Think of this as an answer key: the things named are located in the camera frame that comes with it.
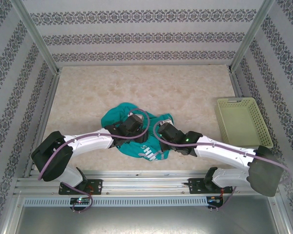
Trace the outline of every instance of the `yellow-green plastic basket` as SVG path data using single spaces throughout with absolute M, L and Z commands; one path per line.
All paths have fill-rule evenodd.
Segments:
M 252 97 L 218 99 L 215 112 L 224 143 L 244 148 L 273 147 L 267 126 Z

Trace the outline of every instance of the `beige marble floor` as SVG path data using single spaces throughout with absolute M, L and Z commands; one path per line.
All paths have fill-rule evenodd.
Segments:
M 171 113 L 176 128 L 221 140 L 214 112 L 218 98 L 233 97 L 225 65 L 64 67 L 44 137 L 59 130 L 78 135 L 101 128 L 101 117 L 122 102 L 155 114 Z M 218 161 L 183 156 L 147 161 L 116 148 L 88 152 L 70 161 L 84 170 L 205 170 L 228 167 Z

